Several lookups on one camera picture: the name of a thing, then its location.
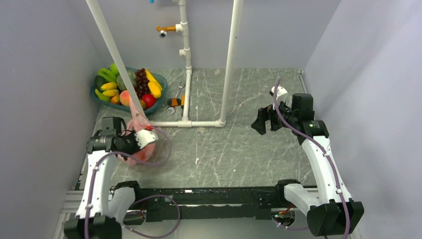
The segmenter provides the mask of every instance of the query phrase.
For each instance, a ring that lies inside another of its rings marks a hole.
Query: marble floor
[[[185,80],[181,69],[153,69],[151,72],[167,79],[167,97],[174,97],[177,84]],[[280,85],[290,94],[289,105],[292,93],[303,92],[295,69],[236,69],[224,128],[163,128],[172,143],[169,162],[161,167],[148,167],[127,166],[119,161],[111,184],[137,180],[144,188],[248,187],[272,186],[280,179],[298,179],[303,185],[316,185],[311,165],[289,130],[267,130],[267,134],[259,135],[250,127],[257,110],[271,104],[268,92],[277,76],[281,77]],[[193,70],[191,120],[219,119],[223,85],[224,69]],[[172,116],[165,109],[161,107],[149,119],[181,120],[180,108]],[[118,116],[126,122],[131,117],[130,113],[109,107],[100,107],[99,116]],[[101,121],[96,128],[101,128]],[[167,155],[168,143],[163,138],[156,144],[151,161],[158,162]],[[84,176],[81,179],[83,188]]]

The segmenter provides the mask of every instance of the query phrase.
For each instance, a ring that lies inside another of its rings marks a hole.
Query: red grapes
[[[143,95],[151,93],[148,88],[149,80],[146,78],[145,69],[142,68],[137,70],[136,73],[136,85],[134,86],[138,98],[141,99]]]

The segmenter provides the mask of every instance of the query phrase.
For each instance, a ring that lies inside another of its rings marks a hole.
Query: vertical pipe
[[[223,99],[221,104],[220,123],[225,124],[227,114],[227,102],[230,92],[230,82],[233,74],[233,62],[236,57],[237,37],[239,34],[240,19],[242,17],[243,0],[234,0],[233,13],[231,15],[230,37],[228,41],[227,64],[225,67]]]
[[[182,121],[189,120],[189,101],[191,92],[191,78],[192,78],[192,65],[191,65],[191,48],[189,46],[189,27],[188,19],[186,17],[186,0],[179,0],[180,8],[180,25],[183,28],[183,49],[185,51],[186,59],[186,85],[185,85],[185,102],[183,107]]]
[[[183,116],[182,121],[189,120],[189,99],[191,97],[191,79],[192,79],[192,71],[186,71],[186,85],[185,85],[185,102],[183,103]]]
[[[95,22],[100,29],[101,35],[103,35],[105,44],[107,45],[108,50],[110,51],[111,57],[115,62],[119,73],[123,79],[124,85],[126,86],[127,90],[129,91],[129,95],[132,99],[138,99],[136,95],[135,89],[127,75],[126,68],[124,66],[123,60],[120,56],[120,53],[117,49],[116,43],[114,42],[113,36],[111,35],[110,29],[108,28],[107,22],[104,18],[103,12],[101,11],[100,5],[98,4],[97,0],[86,0],[88,7],[91,10],[91,13],[94,17]],[[142,109],[141,103],[138,100],[133,100],[137,110],[141,113],[141,115],[146,118],[144,110]]]

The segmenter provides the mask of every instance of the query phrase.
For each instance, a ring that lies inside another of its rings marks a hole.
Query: red apple
[[[145,102],[147,109],[151,108],[157,102],[157,99],[152,94],[143,95],[142,100]]]

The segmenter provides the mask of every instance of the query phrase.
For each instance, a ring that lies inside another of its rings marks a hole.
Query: white pvc pipe
[[[189,27],[188,19],[186,16],[186,0],[179,0],[180,7],[180,25],[183,32],[183,50],[186,59],[186,85],[185,85],[185,102],[183,103],[183,116],[182,121],[189,120],[189,101],[191,92],[191,78],[192,78],[192,65],[191,65],[191,48],[189,46]]]
[[[150,121],[155,127],[179,127],[179,128],[190,128],[190,127],[224,127],[218,120],[216,121]]]
[[[110,29],[108,28],[107,22],[104,18],[103,12],[101,11],[98,1],[97,0],[86,0],[86,1],[94,17],[94,20],[97,23],[98,28],[100,29],[101,35],[103,35],[105,44],[107,45],[107,48],[110,51],[111,57],[113,58],[113,61],[116,64],[117,69],[119,70],[119,73],[121,75],[121,78],[123,79],[124,85],[129,91],[130,97],[132,99],[138,99],[138,96],[136,95],[135,89],[133,88],[133,85],[129,79],[123,60],[117,49],[116,43],[114,42],[113,36],[111,35]],[[135,100],[133,102],[138,112],[140,112],[141,115],[144,118],[146,118],[144,110],[142,109],[142,106],[141,106],[141,102],[139,100]]]
[[[230,37],[228,41],[227,64],[225,67],[223,99],[221,103],[220,123],[225,124],[227,115],[228,95],[230,92],[230,82],[233,74],[233,62],[236,57],[237,37],[239,34],[240,19],[242,17],[243,0],[234,0],[233,13],[231,15]]]
[[[189,120],[189,100],[191,97],[191,78],[192,78],[192,71],[186,71],[186,85],[185,85],[185,102],[183,103],[183,117],[182,121]]]

